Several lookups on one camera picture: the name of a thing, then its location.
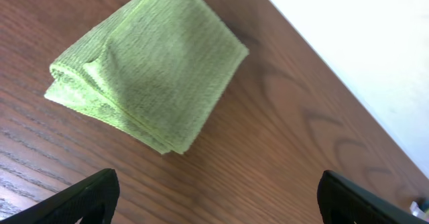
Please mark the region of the light green microfiber cloth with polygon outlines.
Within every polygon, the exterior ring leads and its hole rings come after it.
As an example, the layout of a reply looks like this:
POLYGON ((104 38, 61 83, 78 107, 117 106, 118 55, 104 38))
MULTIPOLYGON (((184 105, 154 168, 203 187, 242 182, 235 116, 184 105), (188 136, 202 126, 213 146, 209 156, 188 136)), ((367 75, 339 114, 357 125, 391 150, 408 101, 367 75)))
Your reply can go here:
POLYGON ((45 98, 182 154, 248 53, 203 0, 131 0, 55 59, 45 98))

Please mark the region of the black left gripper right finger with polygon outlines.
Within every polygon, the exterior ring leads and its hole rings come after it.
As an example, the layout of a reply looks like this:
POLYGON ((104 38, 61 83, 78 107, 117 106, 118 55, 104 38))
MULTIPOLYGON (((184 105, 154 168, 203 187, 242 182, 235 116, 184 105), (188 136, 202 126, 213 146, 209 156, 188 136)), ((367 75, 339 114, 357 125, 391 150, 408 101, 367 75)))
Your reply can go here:
POLYGON ((317 202, 324 224, 427 224, 332 170, 322 174, 317 202))

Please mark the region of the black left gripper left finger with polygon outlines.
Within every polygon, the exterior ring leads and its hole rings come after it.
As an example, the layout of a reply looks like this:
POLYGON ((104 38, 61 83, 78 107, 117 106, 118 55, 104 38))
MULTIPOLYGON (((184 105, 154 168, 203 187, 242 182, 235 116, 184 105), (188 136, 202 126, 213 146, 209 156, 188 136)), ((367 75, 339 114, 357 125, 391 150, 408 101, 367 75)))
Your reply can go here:
POLYGON ((2 224, 111 224, 120 195, 116 171, 105 168, 2 224))

